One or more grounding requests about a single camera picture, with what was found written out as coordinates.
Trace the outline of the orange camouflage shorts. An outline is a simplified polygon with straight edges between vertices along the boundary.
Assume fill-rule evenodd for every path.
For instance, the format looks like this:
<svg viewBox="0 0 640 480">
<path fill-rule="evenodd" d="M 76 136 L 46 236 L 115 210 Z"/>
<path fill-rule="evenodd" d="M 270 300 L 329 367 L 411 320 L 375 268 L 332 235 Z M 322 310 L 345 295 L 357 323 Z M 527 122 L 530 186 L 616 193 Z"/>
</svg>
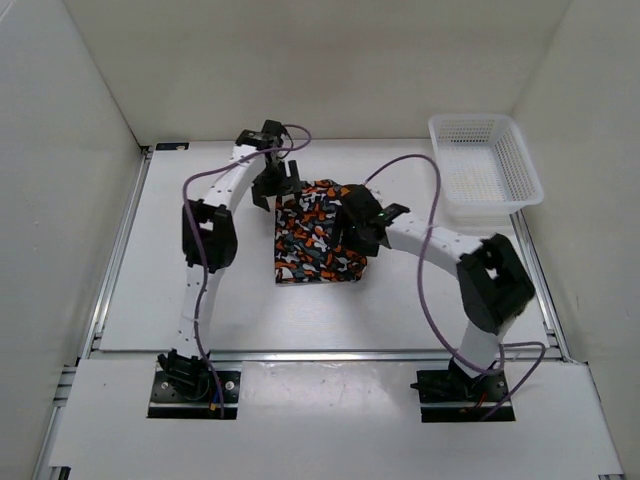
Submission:
<svg viewBox="0 0 640 480">
<path fill-rule="evenodd" d="M 367 259 L 331 244 L 345 186 L 330 180 L 303 182 L 298 197 L 275 200 L 274 274 L 284 284 L 357 282 Z"/>
</svg>

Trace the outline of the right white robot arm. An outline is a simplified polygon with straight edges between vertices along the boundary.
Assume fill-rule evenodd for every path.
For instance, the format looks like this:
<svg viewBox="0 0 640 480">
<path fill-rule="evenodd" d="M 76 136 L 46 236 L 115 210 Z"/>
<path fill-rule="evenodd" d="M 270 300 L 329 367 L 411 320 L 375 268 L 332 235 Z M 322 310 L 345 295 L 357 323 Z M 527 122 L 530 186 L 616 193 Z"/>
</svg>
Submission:
<svg viewBox="0 0 640 480">
<path fill-rule="evenodd" d="M 453 347 L 431 316 L 422 288 L 419 300 L 434 335 L 452 355 L 449 387 L 460 399 L 470 400 L 486 384 L 484 375 L 503 355 L 502 340 L 536 291 L 519 255 L 506 236 L 462 235 L 423 220 L 403 205 L 382 206 L 363 185 L 340 191 L 334 243 L 363 256 L 375 257 L 381 246 L 418 258 L 418 267 L 434 265 L 457 281 L 468 326 L 460 345 Z"/>
</svg>

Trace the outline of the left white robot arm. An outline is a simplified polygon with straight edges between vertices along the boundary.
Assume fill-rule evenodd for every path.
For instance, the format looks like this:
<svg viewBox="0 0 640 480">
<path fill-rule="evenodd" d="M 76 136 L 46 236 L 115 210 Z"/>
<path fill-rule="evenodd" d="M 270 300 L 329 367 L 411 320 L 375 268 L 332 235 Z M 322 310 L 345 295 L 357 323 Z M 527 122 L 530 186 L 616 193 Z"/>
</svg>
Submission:
<svg viewBox="0 0 640 480">
<path fill-rule="evenodd" d="M 246 192 L 256 206 L 268 210 L 268 199 L 298 195 L 296 162 L 287 154 L 311 141 L 295 144 L 292 124 L 267 120 L 259 131 L 243 130 L 223 167 L 196 173 L 182 186 L 181 248 L 186 262 L 186 288 L 177 343 L 158 357 L 167 382 L 190 402 L 222 404 L 223 389 L 205 348 L 217 290 L 238 251 L 234 212 Z"/>
</svg>

